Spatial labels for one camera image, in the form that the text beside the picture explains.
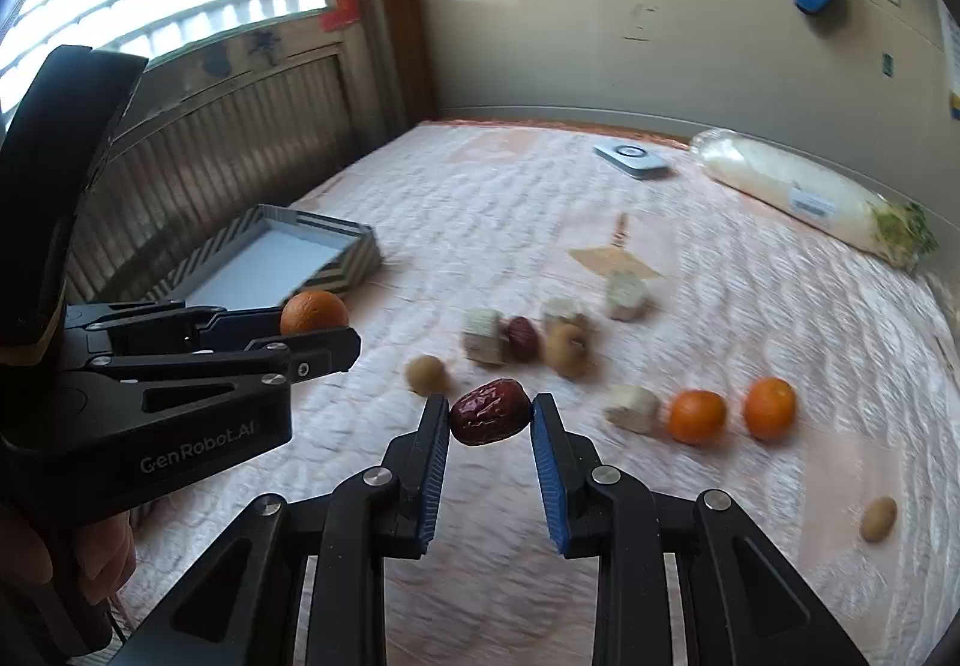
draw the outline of mattress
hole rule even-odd
[[[121,593],[134,621],[256,495],[320,495],[378,463],[424,405],[406,389],[405,362],[432,354],[448,364],[454,398],[493,376],[553,393],[568,430],[653,490],[728,490],[870,663],[923,662],[960,607],[958,364],[929,289],[712,182],[683,150],[651,146],[671,174],[632,179],[594,155],[604,138],[425,125],[299,203],[376,228],[384,268],[350,297],[363,352],[349,373],[294,387],[290,443],[152,513]],[[653,308],[631,323],[603,318],[602,279],[570,255],[610,244],[618,220],[629,253],[656,274]],[[537,364],[491,374],[464,359],[465,310],[538,318],[563,296],[592,315],[592,378],[571,383]],[[798,392],[786,444],[761,445],[743,426],[737,405],[760,376]],[[602,415],[615,383],[666,400],[717,391],[731,405],[726,436],[692,448],[624,433]],[[867,545],[858,519],[878,495],[901,514],[885,542]],[[451,441],[428,555],[386,568],[390,663],[589,663],[596,569],[556,555],[527,431],[485,447]],[[673,613],[684,663],[675,602]]]

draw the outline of beige wall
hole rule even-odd
[[[947,112],[936,0],[844,0],[824,20],[793,0],[424,6],[446,115],[582,118],[680,135],[727,126],[911,196],[944,217],[938,227],[960,223],[960,122]],[[881,72],[885,52],[893,78]]]

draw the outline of white device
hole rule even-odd
[[[594,146],[593,150],[637,179],[659,175],[669,168],[666,160],[637,143],[603,143]]]

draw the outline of plastic packaging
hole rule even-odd
[[[897,268],[937,248],[916,203],[893,203],[822,164],[733,130],[699,133],[690,148],[710,178]]]

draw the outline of tangerine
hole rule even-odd
[[[705,389],[689,389],[674,398],[666,427],[684,444],[705,444],[720,434],[726,421],[723,398]]]
[[[280,332],[293,335],[325,328],[344,328],[350,323],[350,314],[344,302],[325,289],[304,289],[283,307],[280,313]]]
[[[797,396],[783,379],[760,379],[743,402],[743,421],[754,439],[779,441],[797,418]]]

